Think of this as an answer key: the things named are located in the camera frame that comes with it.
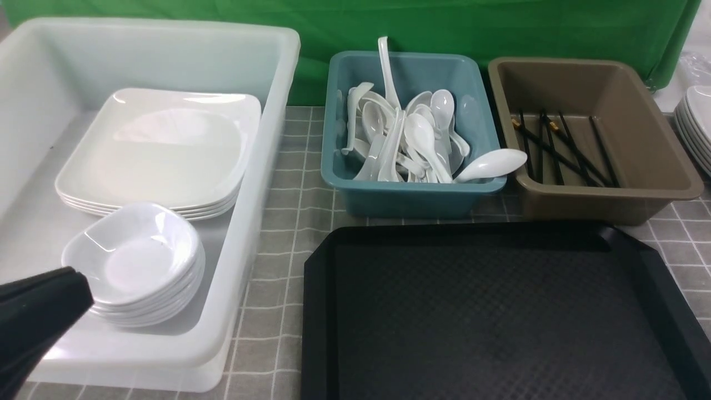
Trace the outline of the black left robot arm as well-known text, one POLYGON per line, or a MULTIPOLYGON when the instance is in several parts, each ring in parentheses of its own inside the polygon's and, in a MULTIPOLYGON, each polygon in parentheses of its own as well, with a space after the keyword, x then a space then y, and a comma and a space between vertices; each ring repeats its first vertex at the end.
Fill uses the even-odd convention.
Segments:
POLYGON ((2 399, 15 398, 45 353, 93 305, 86 276, 71 267, 2 284, 2 399))

